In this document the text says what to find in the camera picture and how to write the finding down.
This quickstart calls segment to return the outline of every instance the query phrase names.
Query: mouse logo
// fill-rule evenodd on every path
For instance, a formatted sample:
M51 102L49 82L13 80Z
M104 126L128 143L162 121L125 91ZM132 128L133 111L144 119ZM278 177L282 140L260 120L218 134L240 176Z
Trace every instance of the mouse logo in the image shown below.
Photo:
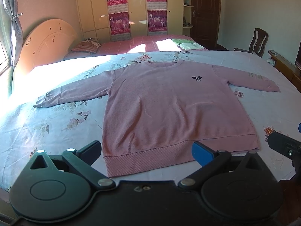
M202 77L198 76L198 78L196 78L195 76L192 77L193 79L197 80L198 82L201 81Z

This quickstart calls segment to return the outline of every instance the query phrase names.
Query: door handle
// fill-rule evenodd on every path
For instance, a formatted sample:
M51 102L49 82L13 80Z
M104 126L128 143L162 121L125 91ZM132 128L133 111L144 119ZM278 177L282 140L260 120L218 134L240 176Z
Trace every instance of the door handle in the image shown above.
M195 17L196 16L196 14L199 14L198 12L195 12L195 10L193 10L193 17Z

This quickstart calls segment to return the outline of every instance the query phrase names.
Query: sleeve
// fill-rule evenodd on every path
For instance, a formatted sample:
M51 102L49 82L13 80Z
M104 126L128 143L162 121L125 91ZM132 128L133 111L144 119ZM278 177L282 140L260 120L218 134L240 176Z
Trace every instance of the sleeve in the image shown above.
M38 98L34 107L48 108L64 103L101 97L108 94L113 81L114 71L104 71L99 75L72 82L49 91Z
M280 92L275 82L254 73L231 69L224 66L212 66L215 74L234 86L247 87L266 92Z

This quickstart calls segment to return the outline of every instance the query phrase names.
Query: headboard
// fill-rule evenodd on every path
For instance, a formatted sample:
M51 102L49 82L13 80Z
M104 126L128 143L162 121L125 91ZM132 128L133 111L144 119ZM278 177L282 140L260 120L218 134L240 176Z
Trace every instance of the headboard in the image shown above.
M61 19L50 19L34 28L23 44L14 69L13 91L34 67L62 61L79 41L72 26Z

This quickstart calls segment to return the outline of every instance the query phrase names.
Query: striped pillow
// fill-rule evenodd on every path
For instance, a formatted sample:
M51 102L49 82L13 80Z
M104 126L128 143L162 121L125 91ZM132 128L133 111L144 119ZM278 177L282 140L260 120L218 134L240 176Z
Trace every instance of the striped pillow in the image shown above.
M71 49L71 51L97 53L100 46L101 44L99 43L98 38L90 38L77 44L74 48Z

